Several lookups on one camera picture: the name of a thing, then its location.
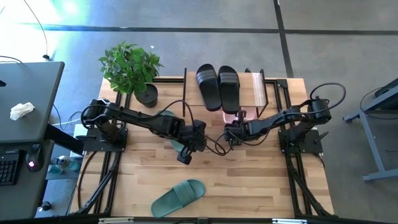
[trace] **wooden tabletop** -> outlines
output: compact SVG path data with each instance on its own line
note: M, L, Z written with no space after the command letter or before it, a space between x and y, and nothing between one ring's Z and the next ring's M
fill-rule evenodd
M307 99L304 81L301 78L287 79L293 105ZM182 99L182 83L156 83L159 91L155 108L145 108L132 97L130 109L147 114L156 114L169 103ZM275 93L267 88L269 105L262 117L277 112ZM116 93L104 80L100 98L115 101ZM180 103L170 107L182 118ZM223 133L221 111L209 112L202 106L192 106L193 116L207 123L206 134L217 138ZM190 124L189 113L185 117ZM122 154L113 202L112 216L151 217L150 205L174 185L187 179L198 179L205 184L206 194L198 201L177 210L169 217L229 217L229 218L275 218L293 217L292 199L285 157L279 152L277 129L273 129L260 146L237 146L226 156L212 152L196 152L186 166L177 161L177 153L168 140L159 138L148 130L127 125L129 139ZM98 186L104 153L98 152L88 165L81 188L85 202ZM333 213L325 172L319 158L302 155L307 185L324 208ZM103 197L106 203L108 188ZM71 212L77 210L77 194L73 198ZM300 207L303 209L302 193L298 190Z
M265 106L264 85L260 73L238 73L240 106ZM196 72L187 72L187 87L185 101L192 106L203 106Z

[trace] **pink object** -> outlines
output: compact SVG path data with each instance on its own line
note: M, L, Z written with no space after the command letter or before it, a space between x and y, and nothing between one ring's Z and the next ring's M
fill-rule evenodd
M257 119L257 113L256 113L256 107L242 107L242 110L246 111L246 117L244 118L245 121L251 121L253 119ZM223 117L224 117L224 123L229 123L231 124L232 121L238 120L237 117L235 117L235 114L226 114L223 112Z

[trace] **gray floor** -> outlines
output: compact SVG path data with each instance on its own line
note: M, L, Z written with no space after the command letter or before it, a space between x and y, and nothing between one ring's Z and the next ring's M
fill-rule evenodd
M117 27L212 27L277 29L272 1L149 0L48 1L33 10L46 24ZM280 0L286 29L397 30L398 1L394 0ZM16 12L26 16L15 16ZM6 6L0 15L11 22L34 22L23 3ZM1 54L25 62L40 61L45 44L40 31L4 24L9 32L0 42ZM267 77L286 77L279 34L220 34L181 32L66 32L47 31L49 54L66 63L55 104L65 121L98 96L101 57L105 49L126 40L160 55L162 75L182 75L183 68L201 64L231 65L238 71L263 68ZM345 101L332 111L333 119L318 127L330 134L323 140L326 175L335 213L345 218L398 222L398 179L369 184L362 175L375 172L361 123L345 124L341 117L359 106L368 91L398 77L396 35L287 35L295 77L305 79L308 92L324 82L347 87ZM340 97L334 88L319 95ZM73 184L63 197L49 187L46 197L64 205L66 212Z

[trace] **black slide sandal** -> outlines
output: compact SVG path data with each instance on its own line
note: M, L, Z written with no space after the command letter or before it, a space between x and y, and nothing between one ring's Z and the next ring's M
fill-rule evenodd
M239 76L229 66L222 66L218 70L218 84L223 111L226 114L236 114L239 111Z
M216 70L210 64L202 65L197 71L197 83L208 111L218 111L221 108L220 92Z

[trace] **gray metal frame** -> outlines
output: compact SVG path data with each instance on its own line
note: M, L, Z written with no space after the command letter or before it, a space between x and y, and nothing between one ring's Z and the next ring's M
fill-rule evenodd
M343 120L346 123L350 123L350 122L352 122L352 120L354 120L356 118L361 119L363 128L366 133L366 137L369 141L369 145L370 145L372 153L373 153L374 160L376 162L377 168L379 169L379 172L364 175L363 180L365 182L368 182L371 180L385 179L385 178L390 178L390 177L398 177L398 169L391 169L391 170L385 169L383 162L382 162L382 157L384 157L385 155L380 155L380 153L377 149L377 145L374 140L374 135L372 134L371 128L369 126L368 116L367 116L367 113L371 113L372 110L375 110L382 102L388 100L389 98L395 96L396 94L398 94L398 86L395 86L388 92L386 92L383 95L372 100L371 102L366 104L362 109L360 108L359 110L355 111L354 113L351 113L351 114L343 117Z

